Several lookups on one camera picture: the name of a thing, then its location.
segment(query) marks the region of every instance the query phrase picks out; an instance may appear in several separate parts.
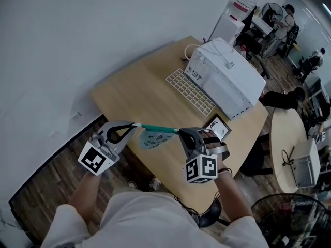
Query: round table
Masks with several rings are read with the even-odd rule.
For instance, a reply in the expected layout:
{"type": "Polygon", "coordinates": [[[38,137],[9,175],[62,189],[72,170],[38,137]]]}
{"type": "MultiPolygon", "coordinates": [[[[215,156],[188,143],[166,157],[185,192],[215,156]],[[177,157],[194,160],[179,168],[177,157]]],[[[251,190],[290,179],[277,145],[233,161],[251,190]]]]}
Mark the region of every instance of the round table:
{"type": "Polygon", "coordinates": [[[282,151],[290,156],[294,146],[307,140],[304,124],[296,110],[275,109],[270,130],[270,158],[273,172],[284,193],[294,193],[298,188],[289,165],[283,166],[282,151]]]}

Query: white machine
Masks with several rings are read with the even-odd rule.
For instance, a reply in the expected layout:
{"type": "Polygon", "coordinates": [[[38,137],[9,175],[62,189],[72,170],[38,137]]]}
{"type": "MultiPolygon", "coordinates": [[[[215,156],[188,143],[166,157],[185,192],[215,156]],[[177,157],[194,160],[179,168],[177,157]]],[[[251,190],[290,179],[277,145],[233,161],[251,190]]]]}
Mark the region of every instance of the white machine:
{"type": "Polygon", "coordinates": [[[232,120],[253,108],[265,80],[218,38],[195,49],[185,74],[232,120]]]}
{"type": "Polygon", "coordinates": [[[295,145],[290,156],[291,168],[298,188],[313,187],[317,183],[321,164],[313,138],[295,145]]]}
{"type": "Polygon", "coordinates": [[[228,14],[224,14],[216,24],[209,40],[221,37],[228,44],[233,45],[234,41],[240,35],[244,27],[245,24],[243,22],[232,18],[228,14]]]}

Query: wooden floor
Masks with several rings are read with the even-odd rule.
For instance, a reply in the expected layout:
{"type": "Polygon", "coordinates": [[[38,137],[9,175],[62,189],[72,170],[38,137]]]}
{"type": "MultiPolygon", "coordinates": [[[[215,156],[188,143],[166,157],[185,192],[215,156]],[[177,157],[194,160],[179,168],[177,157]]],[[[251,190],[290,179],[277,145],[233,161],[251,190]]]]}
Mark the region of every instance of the wooden floor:
{"type": "MultiPolygon", "coordinates": [[[[257,60],[253,59],[252,63],[261,73],[262,69],[257,60]]],[[[300,83],[291,72],[290,64],[282,58],[278,56],[270,58],[267,66],[272,78],[267,80],[265,91],[282,92],[284,88],[287,91],[292,91],[300,86],[300,83]]],[[[300,108],[308,110],[311,105],[308,101],[305,101],[300,105],[300,108]]],[[[269,133],[273,112],[273,108],[267,107],[267,109],[270,115],[263,128],[263,134],[269,133]]],[[[104,117],[100,118],[94,126],[69,144],[43,170],[37,173],[11,201],[13,211],[22,223],[24,230],[29,232],[29,236],[35,244],[42,242],[55,215],[56,207],[68,202],[86,172],[85,168],[77,163],[77,158],[91,134],[96,132],[105,121],[104,117]]],[[[265,158],[265,167],[271,167],[268,157],[265,158]]],[[[93,234],[98,230],[98,225],[112,195],[113,188],[126,185],[128,181],[133,180],[139,189],[147,191],[149,181],[152,178],[153,175],[126,147],[122,152],[121,160],[103,173],[94,218],[89,224],[91,233],[93,234]]],[[[273,175],[251,178],[239,172],[235,176],[235,180],[250,205],[266,195],[281,193],[273,175]]],[[[219,239],[224,226],[215,223],[203,230],[219,239]]]]}

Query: wooden table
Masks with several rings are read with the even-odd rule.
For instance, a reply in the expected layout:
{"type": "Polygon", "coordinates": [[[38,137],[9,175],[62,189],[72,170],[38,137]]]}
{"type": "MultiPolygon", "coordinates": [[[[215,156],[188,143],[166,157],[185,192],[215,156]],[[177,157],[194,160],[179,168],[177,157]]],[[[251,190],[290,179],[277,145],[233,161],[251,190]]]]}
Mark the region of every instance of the wooden table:
{"type": "MultiPolygon", "coordinates": [[[[197,43],[193,37],[187,37],[166,46],[110,76],[92,89],[91,95],[109,121],[129,120],[169,128],[203,127],[217,113],[232,129],[225,141],[231,153],[225,164],[236,174],[261,132],[268,112],[258,102],[254,109],[234,121],[229,121],[217,108],[205,117],[173,88],[166,77],[178,68],[185,69],[187,62],[181,60],[184,49],[197,43]]],[[[129,148],[185,205],[199,213],[206,211],[217,188],[213,182],[198,185],[185,180],[186,155],[179,138],[143,150],[138,144],[140,132],[136,131],[129,148]]]]}
{"type": "Polygon", "coordinates": [[[307,140],[304,124],[296,110],[275,109],[270,130],[270,157],[273,172],[280,188],[285,193],[294,193],[298,188],[289,165],[283,166],[282,151],[290,156],[293,147],[307,140]]]}

